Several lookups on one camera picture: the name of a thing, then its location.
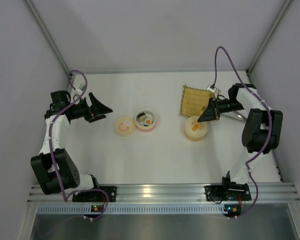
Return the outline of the metal tongs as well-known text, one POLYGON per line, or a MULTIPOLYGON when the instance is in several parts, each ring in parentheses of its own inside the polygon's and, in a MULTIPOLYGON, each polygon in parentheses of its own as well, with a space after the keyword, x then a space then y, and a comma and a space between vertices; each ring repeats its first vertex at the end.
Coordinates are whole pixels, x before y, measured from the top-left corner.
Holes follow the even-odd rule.
MULTIPOLYGON (((218 96, 217 98, 215 98, 217 101, 222 101, 224 99, 229 99, 229 98, 225 98, 223 95, 221 96, 218 96)), ((230 98, 229 100, 231 101, 237 101, 235 98, 230 98)), ((221 116, 226 116, 226 117, 229 117, 229 118, 233 118, 235 120, 239 120, 239 121, 246 121, 247 118, 241 114, 239 111, 243 110, 243 106, 242 104, 240 103, 240 110, 238 111, 233 111, 233 112, 228 112, 228 113, 222 113, 219 115, 219 119, 221 116)))

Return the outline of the cream plain lid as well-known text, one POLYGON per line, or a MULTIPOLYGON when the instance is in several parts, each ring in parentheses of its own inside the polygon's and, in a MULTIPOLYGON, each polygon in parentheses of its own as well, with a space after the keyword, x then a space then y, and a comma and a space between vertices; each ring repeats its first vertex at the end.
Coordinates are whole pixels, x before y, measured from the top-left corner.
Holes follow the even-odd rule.
POLYGON ((198 122, 199 116, 189 117, 184 125, 184 131, 202 133, 208 132, 208 124, 206 122, 198 122))

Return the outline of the cream lid with pink ring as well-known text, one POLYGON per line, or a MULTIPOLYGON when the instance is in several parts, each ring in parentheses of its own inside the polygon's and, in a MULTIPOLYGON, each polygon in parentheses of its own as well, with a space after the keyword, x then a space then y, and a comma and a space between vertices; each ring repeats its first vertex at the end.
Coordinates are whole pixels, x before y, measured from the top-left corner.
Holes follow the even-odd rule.
POLYGON ((136 124, 132 117, 122 116, 115 121, 113 128, 117 135, 128 137, 135 132, 136 124))

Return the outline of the orange lunch box bowl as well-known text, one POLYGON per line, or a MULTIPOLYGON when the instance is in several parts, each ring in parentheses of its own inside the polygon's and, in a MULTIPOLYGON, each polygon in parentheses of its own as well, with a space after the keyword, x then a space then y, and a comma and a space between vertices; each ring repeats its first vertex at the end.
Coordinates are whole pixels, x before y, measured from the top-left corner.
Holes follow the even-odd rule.
POLYGON ((187 139, 191 140, 191 141, 200 141, 202 140, 207 132, 198 132, 198 133, 195 133, 195 132, 189 132, 189 131, 184 131, 184 134, 186 136, 187 139))

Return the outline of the sushi roll green centre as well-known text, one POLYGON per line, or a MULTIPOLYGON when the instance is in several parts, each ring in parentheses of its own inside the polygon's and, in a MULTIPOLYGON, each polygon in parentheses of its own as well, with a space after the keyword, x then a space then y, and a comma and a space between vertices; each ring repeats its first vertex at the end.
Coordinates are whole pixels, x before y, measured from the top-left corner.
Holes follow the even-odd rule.
POLYGON ((147 115, 146 115, 144 112, 141 112, 141 113, 139 113, 139 114, 137 115, 137 119, 138 119, 139 122, 145 121, 146 118, 147 118, 147 115))

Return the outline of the pink lunch box bowl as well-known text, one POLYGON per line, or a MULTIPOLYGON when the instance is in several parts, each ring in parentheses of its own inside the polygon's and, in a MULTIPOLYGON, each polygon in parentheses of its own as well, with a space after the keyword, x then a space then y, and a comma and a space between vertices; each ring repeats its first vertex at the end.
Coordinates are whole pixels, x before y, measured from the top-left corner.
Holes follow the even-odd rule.
POLYGON ((157 125, 157 116, 151 110, 142 109, 136 113, 134 122, 141 132, 150 132, 157 125))

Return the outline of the sushi roll orange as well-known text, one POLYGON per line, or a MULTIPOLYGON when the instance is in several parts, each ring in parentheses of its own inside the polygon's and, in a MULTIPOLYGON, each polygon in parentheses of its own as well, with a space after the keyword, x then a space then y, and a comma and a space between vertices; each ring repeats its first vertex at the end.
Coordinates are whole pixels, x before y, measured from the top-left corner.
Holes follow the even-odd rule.
POLYGON ((150 118, 146 118, 146 119, 144 120, 144 122, 143 122, 143 125, 144 125, 145 127, 149 127, 149 126, 151 126, 152 124, 153 124, 153 120, 150 119, 150 118))

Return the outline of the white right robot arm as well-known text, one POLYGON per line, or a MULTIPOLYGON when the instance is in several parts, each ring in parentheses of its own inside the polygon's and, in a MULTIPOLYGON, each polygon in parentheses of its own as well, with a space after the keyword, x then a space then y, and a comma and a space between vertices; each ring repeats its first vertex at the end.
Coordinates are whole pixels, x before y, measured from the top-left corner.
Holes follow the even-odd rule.
POLYGON ((218 120, 221 114, 238 111, 244 112, 245 119, 241 135, 243 151, 232 169, 222 177, 221 184, 206 189, 210 201, 251 200, 248 181, 252 166, 258 157, 276 149, 280 142, 283 113, 271 109, 253 84, 236 83, 228 90, 228 98, 209 99, 198 122, 218 120))

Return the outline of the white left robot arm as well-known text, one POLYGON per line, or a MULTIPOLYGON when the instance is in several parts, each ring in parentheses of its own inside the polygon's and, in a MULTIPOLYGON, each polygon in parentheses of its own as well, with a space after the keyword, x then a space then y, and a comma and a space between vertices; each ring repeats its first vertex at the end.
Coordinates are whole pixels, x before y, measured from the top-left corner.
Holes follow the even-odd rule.
POLYGON ((70 93, 66 90, 51 93, 52 103, 44 115, 46 133, 42 148, 33 156, 30 165, 45 195, 59 194, 67 189, 97 189, 99 183, 92 175, 80 174, 74 161, 66 150, 68 128, 72 120, 83 118, 93 123, 106 118, 113 110, 98 101, 93 93, 78 103, 70 102, 70 93))

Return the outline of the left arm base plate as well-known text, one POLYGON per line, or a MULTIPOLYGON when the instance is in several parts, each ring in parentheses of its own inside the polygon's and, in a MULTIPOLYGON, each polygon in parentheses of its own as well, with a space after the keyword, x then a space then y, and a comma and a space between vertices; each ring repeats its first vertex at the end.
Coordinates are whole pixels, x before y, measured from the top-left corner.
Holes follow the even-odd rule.
POLYGON ((114 185, 100 186, 97 190, 89 189, 80 191, 78 194, 74 194, 72 201, 74 203, 113 203, 116 202, 117 187, 114 185))

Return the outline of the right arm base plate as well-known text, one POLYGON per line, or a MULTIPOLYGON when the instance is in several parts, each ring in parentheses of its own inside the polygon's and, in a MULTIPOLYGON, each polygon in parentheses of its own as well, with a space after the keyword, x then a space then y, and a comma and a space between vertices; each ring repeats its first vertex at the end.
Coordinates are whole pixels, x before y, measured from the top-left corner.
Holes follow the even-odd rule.
POLYGON ((207 185, 204 187, 209 202, 250 201, 252 199, 247 184, 231 183, 230 185, 207 185))

